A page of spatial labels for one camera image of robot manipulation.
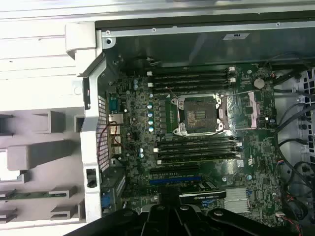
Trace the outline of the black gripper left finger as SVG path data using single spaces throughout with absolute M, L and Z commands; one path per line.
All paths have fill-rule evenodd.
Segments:
M 140 214 L 124 208 L 93 221 L 68 236 L 166 236 L 171 188 L 159 189 L 158 203 Z

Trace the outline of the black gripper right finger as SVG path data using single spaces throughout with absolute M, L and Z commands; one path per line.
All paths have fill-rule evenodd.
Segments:
M 188 236 L 296 236 L 286 229 L 269 227 L 225 208 L 214 208 L 207 215 L 195 206 L 203 200 L 223 199 L 226 190 L 215 189 L 182 193 L 177 187 L 171 188 L 171 210 L 185 229 Z

